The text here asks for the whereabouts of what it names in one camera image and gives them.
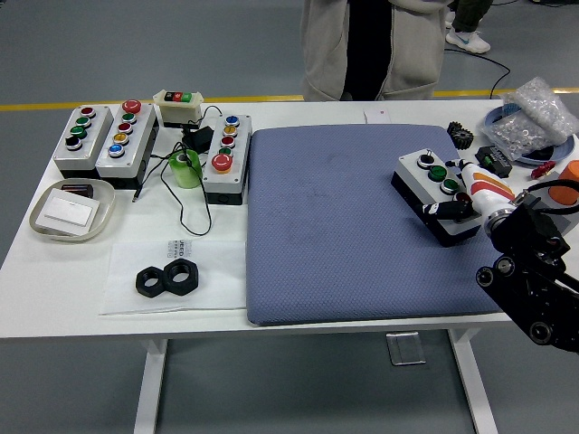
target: blue button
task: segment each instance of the blue button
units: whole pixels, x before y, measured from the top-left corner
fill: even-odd
[[[236,116],[229,116],[225,119],[225,124],[237,127],[239,125],[239,118]]]
[[[109,155],[112,158],[119,158],[125,154],[125,148],[122,145],[111,145],[109,147]]]

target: green tape roll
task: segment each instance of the green tape roll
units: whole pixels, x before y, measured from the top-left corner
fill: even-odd
[[[169,166],[179,187],[195,188],[201,184],[199,178],[203,176],[203,171],[199,163],[199,156],[195,151],[187,149],[187,156],[191,161],[192,167],[187,165],[187,159],[183,152],[173,154],[171,158],[169,158]]]

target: power adapter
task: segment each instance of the power adapter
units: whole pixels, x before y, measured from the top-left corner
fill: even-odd
[[[213,136],[214,131],[210,127],[203,127],[196,131],[184,129],[182,141],[188,149],[194,150],[197,154],[202,154],[211,147]]]

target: blue cushion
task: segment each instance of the blue cushion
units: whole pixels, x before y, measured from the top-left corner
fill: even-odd
[[[475,281],[499,254],[479,231],[443,248],[390,185],[399,156],[457,152],[441,127],[257,131],[248,195],[247,312],[283,325],[499,311]]]

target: black cable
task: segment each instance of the black cable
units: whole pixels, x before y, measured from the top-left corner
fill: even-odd
[[[155,170],[156,170],[160,165],[162,165],[165,160],[168,160],[169,158],[171,158],[171,156],[172,156],[175,152],[177,152],[176,149],[177,149],[177,147],[179,146],[179,144],[182,145],[181,142],[177,142],[177,143],[175,144],[175,146],[173,146],[173,151],[172,151],[171,153],[167,154],[166,156],[156,156],[155,154],[151,154],[150,158],[159,158],[161,161],[160,161],[155,167],[153,167],[153,168],[151,169],[151,171],[148,173],[148,175],[145,176],[145,179],[143,180],[143,182],[137,187],[137,190],[135,191],[135,194],[133,195],[133,202],[136,202],[136,201],[137,201],[138,197],[139,197],[140,194],[141,194],[141,191],[143,190],[143,185],[145,185],[145,182],[146,182],[147,179],[151,176],[151,174],[152,174],[153,172],[155,172]]]
[[[199,118],[199,120],[197,120],[196,122],[194,122],[193,120],[189,119],[187,121],[188,124],[193,124],[193,125],[197,125],[198,127],[201,126],[201,122],[203,121],[203,119],[205,119],[205,116],[207,115],[207,110],[208,109],[216,109],[217,111],[219,111],[220,115],[223,115],[223,112],[221,111],[220,108],[218,108],[217,106],[207,106],[205,108],[205,111],[203,112],[203,115]]]
[[[532,2],[537,6],[544,6],[544,7],[563,7],[563,6],[573,6],[573,5],[577,5],[578,0],[568,0],[567,3],[564,3],[562,5],[548,5],[546,3],[542,3],[542,2]]]
[[[188,165],[190,166],[191,164],[191,160],[189,160],[189,158],[187,158],[188,161]],[[207,192],[205,191],[205,186],[203,185],[203,180],[201,179],[201,176],[197,173],[197,171],[195,169],[193,169],[193,172],[197,175],[197,178],[199,178],[199,183],[201,183],[201,189],[203,190],[203,197],[205,200],[205,209],[207,210],[207,217],[209,218],[209,226],[207,228],[207,231],[203,232],[203,233],[197,233],[197,232],[193,232],[191,231],[184,223],[183,223],[183,212],[185,211],[185,208],[183,206],[183,203],[179,200],[179,198],[176,196],[175,193],[173,193],[173,190],[171,190],[171,187],[169,186],[169,184],[166,183],[165,179],[163,178],[163,173],[165,172],[167,166],[169,165],[169,162],[167,161],[165,164],[165,167],[163,167],[163,170],[161,170],[161,182],[165,185],[165,187],[167,188],[167,190],[171,193],[171,195],[175,198],[175,200],[179,203],[180,207],[181,207],[181,211],[179,213],[179,222],[181,223],[181,226],[183,226],[185,228],[185,230],[189,233],[191,233],[192,235],[198,236],[198,237],[202,237],[204,235],[206,235],[207,233],[209,233],[209,231],[211,230],[212,226],[213,226],[213,220],[211,217],[211,212],[209,211],[209,203],[207,202]]]
[[[446,52],[460,52],[462,54],[468,54],[469,56],[478,57],[479,59],[484,59],[485,61],[490,61],[491,63],[494,63],[495,65],[498,65],[498,66],[507,70],[506,73],[504,73],[497,81],[495,81],[494,86],[490,90],[489,99],[492,99],[493,93],[495,92],[495,88],[498,86],[498,83],[510,74],[510,68],[508,66],[505,66],[498,61],[493,61],[492,59],[489,59],[488,57],[481,56],[480,54],[475,54],[473,52],[465,52],[463,50],[455,50],[453,48],[445,48],[444,51],[446,51]]]
[[[543,183],[531,185],[530,187],[527,188],[527,191],[531,193],[534,192],[535,190],[540,190],[542,188],[557,187],[557,186],[572,188],[579,193],[579,182],[574,181],[573,179],[555,179],[552,181],[545,181]],[[567,208],[541,208],[535,211],[541,212],[543,214],[554,214],[554,215],[575,214],[576,212],[579,212],[579,203],[577,205],[569,206]]]
[[[493,3],[491,6],[504,6],[504,5],[510,5],[512,3],[516,3],[518,2],[518,0],[511,0],[510,2],[506,2],[506,3]]]

